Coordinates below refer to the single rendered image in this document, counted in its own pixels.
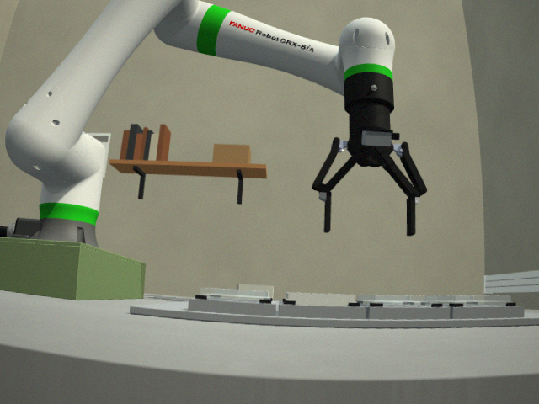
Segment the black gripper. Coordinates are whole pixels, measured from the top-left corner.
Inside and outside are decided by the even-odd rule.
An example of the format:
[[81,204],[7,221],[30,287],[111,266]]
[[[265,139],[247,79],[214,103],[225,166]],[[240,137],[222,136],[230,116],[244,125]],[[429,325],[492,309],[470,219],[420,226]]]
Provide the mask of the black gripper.
[[[407,236],[415,234],[415,205],[420,202],[420,196],[427,192],[427,188],[409,154],[408,143],[391,143],[391,146],[364,146],[361,145],[361,128],[379,128],[390,130],[390,109],[382,104],[364,103],[350,108],[350,139],[341,141],[335,137],[331,152],[315,178],[312,189],[319,192],[319,199],[325,202],[324,232],[330,232],[331,222],[331,190],[344,177],[344,175],[357,163],[361,167],[380,167],[386,170],[401,190],[408,196],[407,199]],[[338,152],[347,148],[351,158],[326,183],[321,183],[328,173]],[[393,159],[392,152],[396,152],[411,180],[408,181]],[[413,185],[412,185],[413,184]]]

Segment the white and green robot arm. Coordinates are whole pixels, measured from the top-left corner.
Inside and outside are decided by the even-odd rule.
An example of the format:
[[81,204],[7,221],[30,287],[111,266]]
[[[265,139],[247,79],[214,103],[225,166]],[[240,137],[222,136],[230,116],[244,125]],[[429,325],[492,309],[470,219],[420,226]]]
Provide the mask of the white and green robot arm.
[[106,152],[83,129],[117,73],[153,29],[166,45],[315,82],[344,96],[347,113],[364,103],[394,110],[395,40],[380,20],[350,22],[338,47],[198,0],[111,0],[8,124],[8,156],[42,182],[40,219],[17,218],[0,226],[0,237],[99,248],[95,225]]

